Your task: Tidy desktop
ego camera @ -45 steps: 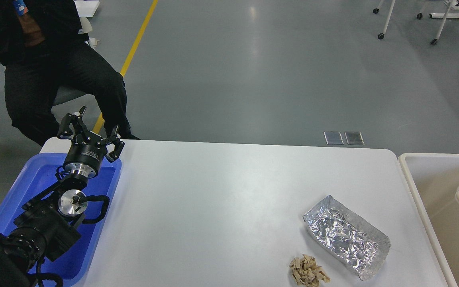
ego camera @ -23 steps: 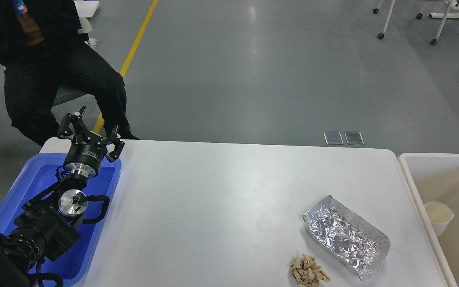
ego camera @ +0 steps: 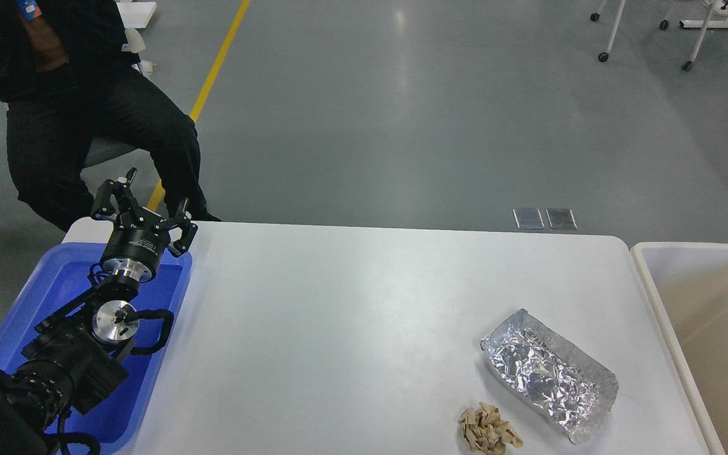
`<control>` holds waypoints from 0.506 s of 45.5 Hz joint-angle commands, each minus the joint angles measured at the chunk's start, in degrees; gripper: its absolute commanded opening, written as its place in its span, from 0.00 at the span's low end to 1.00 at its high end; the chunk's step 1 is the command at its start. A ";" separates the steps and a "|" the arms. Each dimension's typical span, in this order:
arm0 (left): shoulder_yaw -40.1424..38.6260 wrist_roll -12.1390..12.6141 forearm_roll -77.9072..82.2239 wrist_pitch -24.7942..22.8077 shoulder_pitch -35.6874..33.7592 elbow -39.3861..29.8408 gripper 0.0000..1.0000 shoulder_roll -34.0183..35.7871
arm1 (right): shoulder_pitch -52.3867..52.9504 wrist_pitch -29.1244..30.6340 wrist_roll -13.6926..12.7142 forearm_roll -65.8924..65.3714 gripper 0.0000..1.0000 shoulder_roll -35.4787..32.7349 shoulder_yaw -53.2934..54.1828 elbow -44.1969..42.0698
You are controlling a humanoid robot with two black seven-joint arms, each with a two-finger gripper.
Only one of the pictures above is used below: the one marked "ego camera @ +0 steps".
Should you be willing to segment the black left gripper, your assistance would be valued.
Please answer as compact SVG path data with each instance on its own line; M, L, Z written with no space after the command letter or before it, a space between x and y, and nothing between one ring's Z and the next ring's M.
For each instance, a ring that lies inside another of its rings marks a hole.
M190 199L183 198L173 215L162 218L153 211L139 213L131 190L138 170L131 167L123 178L106 179L95 194L90 218L114 224L103 255L101 270L110 276L127 276L136 282L149 282L158 274L165 249L173 257L190 251L198 226L187 215ZM170 239L178 229L180 236Z

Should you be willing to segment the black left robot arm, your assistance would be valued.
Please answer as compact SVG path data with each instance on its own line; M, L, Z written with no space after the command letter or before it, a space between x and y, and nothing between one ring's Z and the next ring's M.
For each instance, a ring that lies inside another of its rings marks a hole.
M102 452L95 435L69 432L76 411L86 415L130 377L132 356L167 346L174 326L169 308L133 305L142 284L156 279L165 253L188 254L198 231L188 199L173 216L140 205L132 192L136 168L99 187L90 215L112 224L109 241L87 271L89 286L37 322L37 337L22 348L22 365L0 369L0 454Z

